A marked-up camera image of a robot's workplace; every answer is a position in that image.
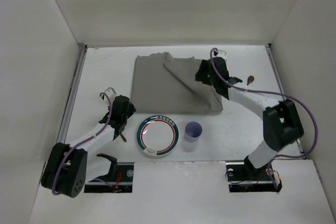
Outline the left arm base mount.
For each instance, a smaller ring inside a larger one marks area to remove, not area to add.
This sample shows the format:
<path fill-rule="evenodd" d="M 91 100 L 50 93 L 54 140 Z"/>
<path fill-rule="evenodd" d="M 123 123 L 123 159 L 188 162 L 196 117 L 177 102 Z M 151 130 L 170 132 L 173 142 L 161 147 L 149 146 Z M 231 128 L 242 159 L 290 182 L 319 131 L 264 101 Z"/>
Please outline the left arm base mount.
<path fill-rule="evenodd" d="M 134 163 L 118 163 L 117 171 L 85 184 L 87 194 L 125 194 L 133 191 Z"/>

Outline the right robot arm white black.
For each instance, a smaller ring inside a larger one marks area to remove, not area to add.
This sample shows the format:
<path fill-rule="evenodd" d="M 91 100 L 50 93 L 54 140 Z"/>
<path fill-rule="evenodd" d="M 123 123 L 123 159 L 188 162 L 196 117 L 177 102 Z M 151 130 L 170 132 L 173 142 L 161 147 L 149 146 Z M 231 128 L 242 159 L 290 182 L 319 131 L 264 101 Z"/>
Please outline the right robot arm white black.
<path fill-rule="evenodd" d="M 262 119 L 263 140 L 244 159 L 249 172 L 264 168 L 287 145 L 302 137 L 304 130 L 294 102 L 279 101 L 247 91 L 236 77 L 230 77 L 223 58 L 202 60 L 195 80 L 215 88 L 217 94 L 238 103 Z"/>

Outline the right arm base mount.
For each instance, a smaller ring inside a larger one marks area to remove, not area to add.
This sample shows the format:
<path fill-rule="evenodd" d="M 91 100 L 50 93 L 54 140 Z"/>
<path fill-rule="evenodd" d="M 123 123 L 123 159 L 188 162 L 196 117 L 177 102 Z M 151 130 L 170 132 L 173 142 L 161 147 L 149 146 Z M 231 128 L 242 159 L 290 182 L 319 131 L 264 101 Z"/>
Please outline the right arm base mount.
<path fill-rule="evenodd" d="M 249 170 L 243 161 L 226 162 L 225 179 L 230 193 L 279 193 L 280 174 L 271 165 Z"/>

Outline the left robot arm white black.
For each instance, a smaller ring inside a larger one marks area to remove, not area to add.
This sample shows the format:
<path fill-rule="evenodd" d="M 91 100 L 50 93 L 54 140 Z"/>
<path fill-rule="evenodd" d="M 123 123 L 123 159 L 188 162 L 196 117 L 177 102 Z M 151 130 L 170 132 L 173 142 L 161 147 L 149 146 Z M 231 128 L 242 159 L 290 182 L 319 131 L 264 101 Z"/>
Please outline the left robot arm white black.
<path fill-rule="evenodd" d="M 136 109 L 123 95 L 107 102 L 108 112 L 93 130 L 71 143 L 53 146 L 40 181 L 53 195 L 75 198 L 87 182 L 107 185 L 109 180 L 120 179 L 117 159 L 100 149 L 121 135 Z"/>

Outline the grey cloth placemat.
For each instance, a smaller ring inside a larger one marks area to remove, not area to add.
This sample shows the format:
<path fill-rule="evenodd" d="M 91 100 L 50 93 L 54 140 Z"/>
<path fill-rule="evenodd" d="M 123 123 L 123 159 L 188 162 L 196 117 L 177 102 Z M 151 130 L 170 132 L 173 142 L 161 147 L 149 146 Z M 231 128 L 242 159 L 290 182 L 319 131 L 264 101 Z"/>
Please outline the grey cloth placemat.
<path fill-rule="evenodd" d="M 138 113 L 213 115 L 223 110 L 212 86 L 195 81 L 201 60 L 169 52 L 137 56 L 131 102 Z"/>

